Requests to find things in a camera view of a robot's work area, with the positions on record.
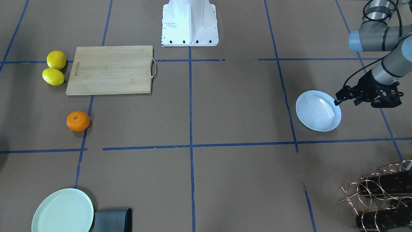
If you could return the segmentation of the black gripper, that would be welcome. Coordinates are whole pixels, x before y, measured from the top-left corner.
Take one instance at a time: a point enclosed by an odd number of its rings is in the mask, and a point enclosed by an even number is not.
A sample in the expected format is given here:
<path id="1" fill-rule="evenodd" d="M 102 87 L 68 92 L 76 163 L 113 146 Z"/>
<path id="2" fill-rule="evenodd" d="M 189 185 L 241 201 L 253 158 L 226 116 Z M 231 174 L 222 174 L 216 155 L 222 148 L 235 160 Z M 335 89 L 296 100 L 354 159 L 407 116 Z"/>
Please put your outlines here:
<path id="1" fill-rule="evenodd" d="M 379 83 L 374 79 L 370 72 L 367 72 L 358 81 L 358 84 L 354 87 L 345 85 L 342 90 L 335 93 L 336 99 L 334 105 L 339 106 L 342 102 L 347 100 L 354 100 L 354 104 L 357 106 L 363 102 L 371 103 L 377 97 L 374 85 Z"/>

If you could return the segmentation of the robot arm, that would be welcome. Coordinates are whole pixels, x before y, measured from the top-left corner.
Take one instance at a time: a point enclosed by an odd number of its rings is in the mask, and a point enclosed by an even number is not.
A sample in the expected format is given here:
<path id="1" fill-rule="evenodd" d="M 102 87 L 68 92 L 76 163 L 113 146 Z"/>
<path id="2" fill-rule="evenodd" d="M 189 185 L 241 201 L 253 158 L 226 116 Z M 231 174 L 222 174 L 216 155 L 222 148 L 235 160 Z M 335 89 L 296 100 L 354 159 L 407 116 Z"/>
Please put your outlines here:
<path id="1" fill-rule="evenodd" d="M 398 26 L 388 25 L 392 15 Z M 334 104 L 354 100 L 355 105 L 369 102 L 373 108 L 394 108 L 401 104 L 403 93 L 399 79 L 412 69 L 411 26 L 403 25 L 398 6 L 392 0 L 369 0 L 362 10 L 362 24 L 349 34 L 348 47 L 354 52 L 387 52 L 374 67 L 350 87 L 344 83 L 336 93 Z"/>

